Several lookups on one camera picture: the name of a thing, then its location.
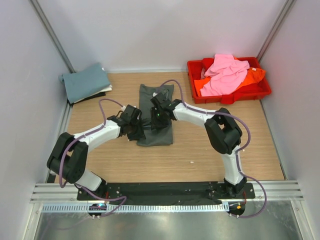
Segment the grey t shirt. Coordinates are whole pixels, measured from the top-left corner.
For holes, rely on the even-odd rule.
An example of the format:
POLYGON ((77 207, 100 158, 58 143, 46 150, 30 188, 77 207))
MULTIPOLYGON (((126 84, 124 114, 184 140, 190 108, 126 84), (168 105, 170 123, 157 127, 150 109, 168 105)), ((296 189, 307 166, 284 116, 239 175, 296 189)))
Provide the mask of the grey t shirt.
POLYGON ((169 146, 174 143, 173 127, 169 126, 163 129, 151 129, 151 108, 154 106, 151 102, 155 87, 141 84, 139 87, 139 109, 142 111, 141 119, 145 139, 139 139, 136 143, 140 147, 169 146))

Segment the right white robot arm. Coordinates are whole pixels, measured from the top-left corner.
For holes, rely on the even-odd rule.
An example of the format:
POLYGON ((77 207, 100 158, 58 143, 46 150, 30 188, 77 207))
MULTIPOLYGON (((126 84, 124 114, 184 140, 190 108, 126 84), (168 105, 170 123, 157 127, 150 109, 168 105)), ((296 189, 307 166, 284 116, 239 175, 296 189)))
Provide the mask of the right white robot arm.
POLYGON ((243 133, 230 112, 225 108, 212 111, 195 107, 181 99, 171 101, 163 93, 155 93, 150 101, 153 128, 162 129, 171 121, 184 121, 206 130, 211 146, 223 161, 226 194, 231 198, 241 195, 247 183, 239 155, 243 133))

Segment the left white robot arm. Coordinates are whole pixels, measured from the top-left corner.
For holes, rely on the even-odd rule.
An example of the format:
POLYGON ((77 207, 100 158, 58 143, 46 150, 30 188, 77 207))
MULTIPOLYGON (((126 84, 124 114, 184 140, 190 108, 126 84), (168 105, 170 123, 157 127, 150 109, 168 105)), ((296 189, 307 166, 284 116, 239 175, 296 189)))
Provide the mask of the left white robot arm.
POLYGON ((95 200, 101 200, 107 193, 107 183, 100 176, 86 168, 88 153, 100 145, 127 136, 130 141, 145 138, 142 111, 132 105, 124 106, 118 115, 106 117, 103 122, 87 131, 62 133, 47 160, 46 166, 70 184, 80 187, 95 200))

